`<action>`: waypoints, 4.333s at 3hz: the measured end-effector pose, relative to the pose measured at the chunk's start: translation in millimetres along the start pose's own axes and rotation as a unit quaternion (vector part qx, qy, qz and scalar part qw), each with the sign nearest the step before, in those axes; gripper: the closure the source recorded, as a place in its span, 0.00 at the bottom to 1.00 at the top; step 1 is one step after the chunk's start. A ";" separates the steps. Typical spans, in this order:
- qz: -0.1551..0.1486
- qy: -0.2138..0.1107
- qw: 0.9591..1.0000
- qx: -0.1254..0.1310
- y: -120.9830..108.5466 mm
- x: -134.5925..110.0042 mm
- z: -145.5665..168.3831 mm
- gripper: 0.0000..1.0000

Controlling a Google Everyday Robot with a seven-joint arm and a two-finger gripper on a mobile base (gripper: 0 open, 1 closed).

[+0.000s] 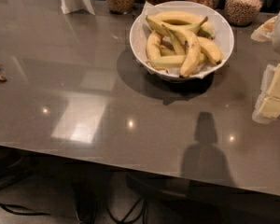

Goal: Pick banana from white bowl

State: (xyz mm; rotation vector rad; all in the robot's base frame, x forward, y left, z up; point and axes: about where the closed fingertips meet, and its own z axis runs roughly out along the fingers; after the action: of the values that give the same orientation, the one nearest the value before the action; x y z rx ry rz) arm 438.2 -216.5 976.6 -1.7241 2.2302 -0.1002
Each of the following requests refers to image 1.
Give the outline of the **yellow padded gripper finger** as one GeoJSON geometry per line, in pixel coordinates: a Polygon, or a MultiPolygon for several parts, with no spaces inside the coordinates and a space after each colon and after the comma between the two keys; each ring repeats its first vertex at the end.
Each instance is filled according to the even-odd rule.
{"type": "Polygon", "coordinates": [[[269,124],[280,117],[280,63],[268,64],[262,77],[260,94],[256,101],[252,120],[269,124]]]}

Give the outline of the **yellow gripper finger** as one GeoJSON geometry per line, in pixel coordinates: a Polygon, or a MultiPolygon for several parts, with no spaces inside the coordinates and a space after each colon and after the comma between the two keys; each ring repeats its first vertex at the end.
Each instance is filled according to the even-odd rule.
{"type": "Polygon", "coordinates": [[[274,26],[277,17],[274,16],[259,26],[250,36],[250,38],[257,42],[267,42],[274,40],[274,26]]]}

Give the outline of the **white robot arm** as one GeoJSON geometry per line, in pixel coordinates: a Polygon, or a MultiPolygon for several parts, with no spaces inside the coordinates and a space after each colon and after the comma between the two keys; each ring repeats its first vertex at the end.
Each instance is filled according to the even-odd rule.
{"type": "MultiPolygon", "coordinates": [[[[251,39],[257,42],[270,41],[276,53],[280,54],[280,12],[256,29],[251,39]]],[[[262,77],[260,94],[256,101],[252,120],[268,124],[280,117],[280,63],[268,64],[262,77]]]]}

